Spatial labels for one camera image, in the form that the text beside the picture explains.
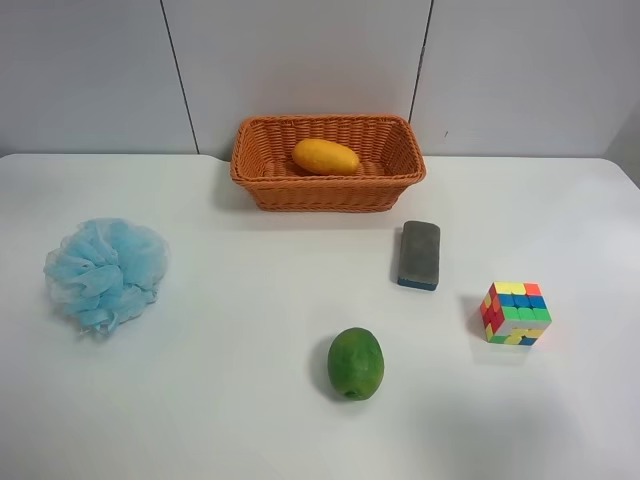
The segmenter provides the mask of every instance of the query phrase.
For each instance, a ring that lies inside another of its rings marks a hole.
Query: yellow mango
[[[353,175],[360,165],[350,148],[319,138],[302,140],[292,155],[297,165],[317,175]]]

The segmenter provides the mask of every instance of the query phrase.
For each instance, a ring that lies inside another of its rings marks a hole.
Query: white table
[[[640,191],[594,159],[427,158],[390,212],[259,211],[207,156],[0,159],[0,478],[637,479]],[[105,342],[52,313],[42,267],[122,216],[172,248],[159,300]],[[435,293],[399,287],[404,221],[442,228]],[[492,281],[554,322],[492,345]],[[328,342],[386,373],[341,402]]]

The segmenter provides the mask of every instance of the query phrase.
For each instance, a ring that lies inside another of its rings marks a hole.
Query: wicker basket
[[[352,176],[317,176],[291,159],[305,138],[353,149],[360,167]],[[240,126],[231,160],[233,181],[270,211],[381,212],[426,175],[409,124],[393,115],[253,117]]]

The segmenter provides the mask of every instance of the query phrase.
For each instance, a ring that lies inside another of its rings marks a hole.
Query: colorful cube
[[[551,324],[551,315],[535,283],[494,282],[480,305],[490,343],[533,345]]]

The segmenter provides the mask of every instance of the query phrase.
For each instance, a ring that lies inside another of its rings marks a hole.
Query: basket rim
[[[308,177],[297,177],[297,176],[282,176],[282,177],[248,177],[243,175],[238,169],[238,158],[242,154],[242,136],[245,134],[247,129],[253,123],[265,122],[269,120],[274,121],[295,121],[295,120],[303,120],[303,119],[329,119],[329,118],[341,118],[341,119],[369,119],[369,120],[383,120],[389,121],[393,123],[399,123],[403,129],[409,134],[408,141],[411,146],[412,153],[416,159],[416,164],[418,166],[417,171],[413,173],[408,173],[404,175],[358,175],[358,176],[341,176],[341,175],[323,175],[323,176],[313,176],[310,175]],[[288,187],[300,186],[304,188],[308,187],[353,187],[358,185],[361,182],[375,182],[376,180],[384,181],[385,185],[367,185],[368,187],[378,187],[378,188],[394,188],[394,187],[407,187],[413,185],[415,183],[420,182],[425,178],[427,174],[427,169],[424,164],[424,158],[420,153],[420,149],[418,147],[418,143],[416,141],[415,135],[413,134],[413,130],[411,130],[411,126],[409,122],[407,122],[404,118],[393,115],[393,114],[362,114],[362,113],[347,113],[347,114],[295,114],[295,115],[266,115],[266,116],[253,116],[246,118],[238,129],[238,134],[236,136],[236,141],[233,146],[233,154],[231,157],[231,177],[234,182],[238,185],[242,186],[261,186],[264,188],[275,188],[274,184],[280,184],[285,182]]]

